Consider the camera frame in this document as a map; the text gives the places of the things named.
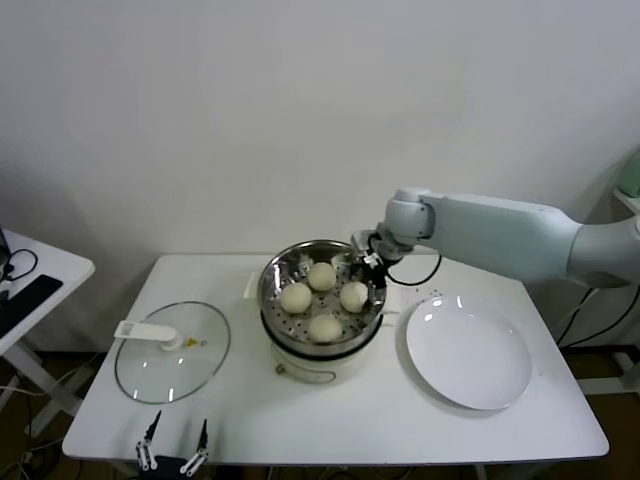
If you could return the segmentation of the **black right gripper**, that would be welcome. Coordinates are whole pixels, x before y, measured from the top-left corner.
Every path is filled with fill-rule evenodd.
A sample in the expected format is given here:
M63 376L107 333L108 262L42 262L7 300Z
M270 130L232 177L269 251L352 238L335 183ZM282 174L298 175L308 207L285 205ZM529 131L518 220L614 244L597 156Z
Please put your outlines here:
M361 275L368 282L367 304L383 305L384 288L386 287L386 265L383 259L376 252L361 252L357 255L358 262L354 262L349 267L350 278L360 278Z

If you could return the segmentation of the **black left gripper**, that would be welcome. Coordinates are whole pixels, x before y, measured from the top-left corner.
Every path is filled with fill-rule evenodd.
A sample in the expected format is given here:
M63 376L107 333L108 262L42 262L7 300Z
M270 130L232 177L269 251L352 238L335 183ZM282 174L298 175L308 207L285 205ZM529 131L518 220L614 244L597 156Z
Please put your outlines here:
M158 411L147 427L143 439L136 444L137 464L140 470L153 470L154 475L196 474L207 460L207 420L203 421L196 452L184 464L183 459L170 456L156 456L151 450L152 440L162 412Z

